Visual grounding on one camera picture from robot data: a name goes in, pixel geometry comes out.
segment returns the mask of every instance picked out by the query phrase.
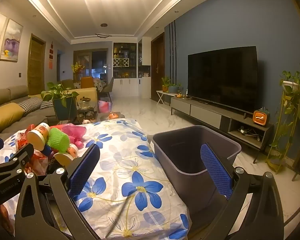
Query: ceiling light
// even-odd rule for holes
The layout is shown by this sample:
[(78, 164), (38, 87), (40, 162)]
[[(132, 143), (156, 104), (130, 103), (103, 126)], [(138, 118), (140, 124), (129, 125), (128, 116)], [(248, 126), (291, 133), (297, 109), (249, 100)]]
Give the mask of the ceiling light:
[(103, 38), (103, 39), (112, 37), (112, 35), (105, 34), (105, 33), (95, 33), (95, 35), (97, 35), (99, 38)]

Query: orange radio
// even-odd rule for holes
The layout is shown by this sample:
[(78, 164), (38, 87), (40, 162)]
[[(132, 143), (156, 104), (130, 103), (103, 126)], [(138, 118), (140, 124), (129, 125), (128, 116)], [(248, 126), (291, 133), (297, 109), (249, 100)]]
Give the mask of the orange radio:
[(270, 113), (267, 110), (256, 110), (253, 112), (252, 120), (259, 125), (266, 126), (270, 119)]

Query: tv stand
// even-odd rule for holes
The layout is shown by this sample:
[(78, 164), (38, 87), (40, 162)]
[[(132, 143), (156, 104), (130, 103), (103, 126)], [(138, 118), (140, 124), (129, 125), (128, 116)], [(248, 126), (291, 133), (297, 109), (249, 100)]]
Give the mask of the tv stand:
[[(274, 127), (272, 124), (260, 126), (254, 123), (247, 113), (242, 114), (235, 110), (231, 111), (216, 106), (215, 104), (206, 105), (205, 103), (193, 99), (185, 100), (183, 98), (173, 97), (171, 98), (170, 106), (171, 115), (173, 109), (181, 111), (192, 118), (203, 122), (205, 126), (260, 152), (263, 152), (268, 145)], [(258, 137), (242, 134), (239, 131), (242, 126), (245, 130), (253, 129), (254, 132), (259, 135), (259, 140)]]
[(199, 103), (203, 103), (203, 104), (205, 104), (205, 105), (208, 105), (209, 104), (209, 102), (206, 102), (206, 101), (198, 101)]

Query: sofa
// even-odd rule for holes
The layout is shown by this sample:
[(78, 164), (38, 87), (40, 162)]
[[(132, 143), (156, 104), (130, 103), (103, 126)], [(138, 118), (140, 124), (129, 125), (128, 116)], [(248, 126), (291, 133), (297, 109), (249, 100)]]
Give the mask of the sofa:
[(27, 99), (27, 86), (15, 86), (6, 89), (0, 89), (1, 139), (6, 140), (15, 132), (26, 129), (30, 124), (38, 125), (41, 122), (48, 122), (47, 117), (51, 117), (52, 115), (55, 118), (53, 107), (51, 107), (51, 109), (44, 109), (45, 111), (36, 110), (26, 116), (23, 116), (18, 104)]
[[(77, 101), (82, 97), (89, 97), (92, 101), (97, 101), (97, 89), (75, 89), (79, 93)], [(14, 86), (6, 89), (0, 89), (0, 138), (4, 141), (19, 130), (26, 129), (29, 125), (39, 125), (45, 122), (48, 125), (56, 125), (58, 120), (53, 107), (31, 111), (25, 115), (24, 109), (18, 104), (22, 104), (29, 98), (38, 98), (41, 104), (41, 95), (28, 95), (27, 86)]]

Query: patterned pillow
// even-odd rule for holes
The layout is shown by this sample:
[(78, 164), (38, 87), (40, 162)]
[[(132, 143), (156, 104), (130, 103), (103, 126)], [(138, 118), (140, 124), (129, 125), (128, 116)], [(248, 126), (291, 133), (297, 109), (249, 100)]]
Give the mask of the patterned pillow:
[(50, 101), (43, 101), (41, 106), (40, 106), (40, 109), (46, 109), (46, 108), (49, 108), (49, 107), (53, 107), (52, 99)]
[(27, 114), (38, 110), (41, 106), (42, 103), (42, 99), (41, 98), (29, 98), (25, 101), (22, 101), (21, 103), (19, 103), (18, 105), (22, 107), (22, 109), (25, 111), (23, 116), (26, 116)]

